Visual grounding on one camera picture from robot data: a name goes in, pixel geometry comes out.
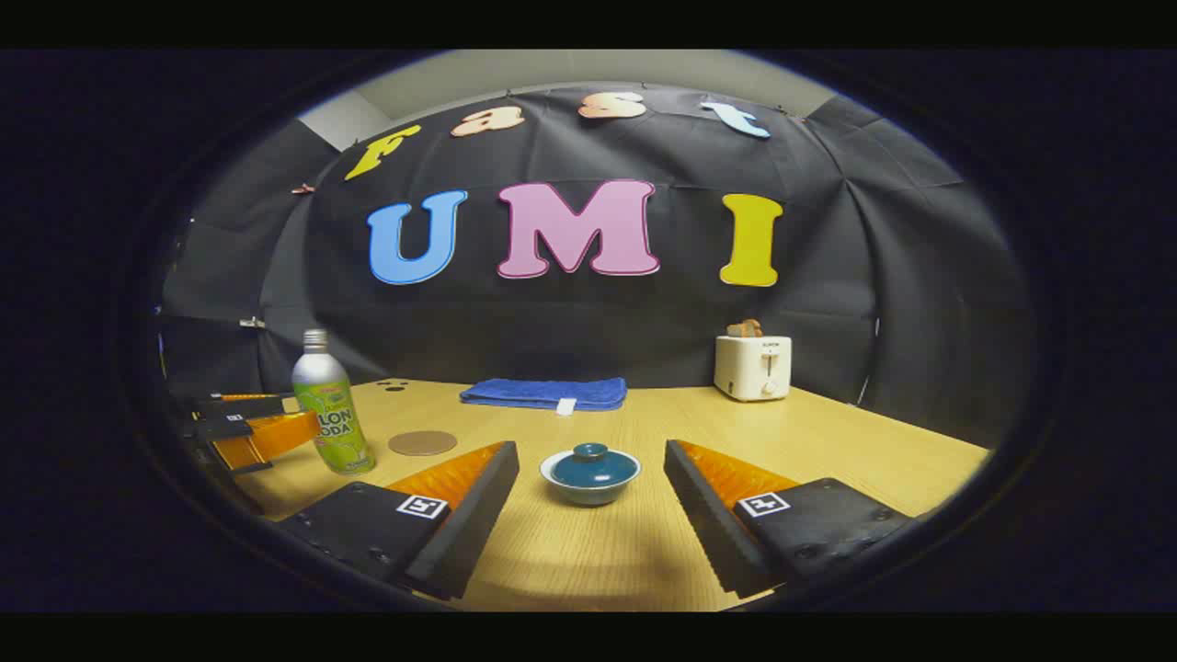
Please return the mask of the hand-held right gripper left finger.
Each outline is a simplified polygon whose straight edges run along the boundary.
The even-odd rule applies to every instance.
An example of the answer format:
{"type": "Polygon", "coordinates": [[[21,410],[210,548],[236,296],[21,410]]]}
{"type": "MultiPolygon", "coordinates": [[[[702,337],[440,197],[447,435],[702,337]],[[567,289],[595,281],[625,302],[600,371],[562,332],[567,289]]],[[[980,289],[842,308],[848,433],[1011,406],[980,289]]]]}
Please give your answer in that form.
{"type": "Polygon", "coordinates": [[[275,527],[370,580],[458,600],[518,472],[514,441],[500,441],[393,485],[352,482],[275,527]]]}

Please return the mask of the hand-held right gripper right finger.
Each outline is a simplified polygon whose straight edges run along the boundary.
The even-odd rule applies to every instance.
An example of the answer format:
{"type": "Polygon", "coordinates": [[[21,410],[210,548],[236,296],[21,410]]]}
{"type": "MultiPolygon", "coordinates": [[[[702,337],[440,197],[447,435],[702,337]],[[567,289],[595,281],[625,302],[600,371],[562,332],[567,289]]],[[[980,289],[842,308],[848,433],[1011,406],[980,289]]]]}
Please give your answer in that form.
{"type": "Polygon", "coordinates": [[[799,485],[689,441],[666,443],[664,470],[723,590],[740,598],[850,568],[915,523],[840,479],[799,485]]]}

